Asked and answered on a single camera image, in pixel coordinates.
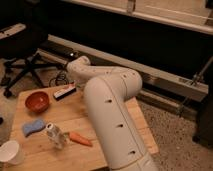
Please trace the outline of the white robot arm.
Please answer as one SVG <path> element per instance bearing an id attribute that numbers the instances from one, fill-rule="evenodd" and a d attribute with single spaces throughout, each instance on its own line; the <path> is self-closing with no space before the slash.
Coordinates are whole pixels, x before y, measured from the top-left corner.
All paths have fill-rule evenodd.
<path id="1" fill-rule="evenodd" d="M 140 74 L 130 68 L 92 66 L 86 56 L 69 62 L 66 69 L 83 89 L 88 116 L 110 171 L 158 171 L 125 105 L 142 88 Z"/>

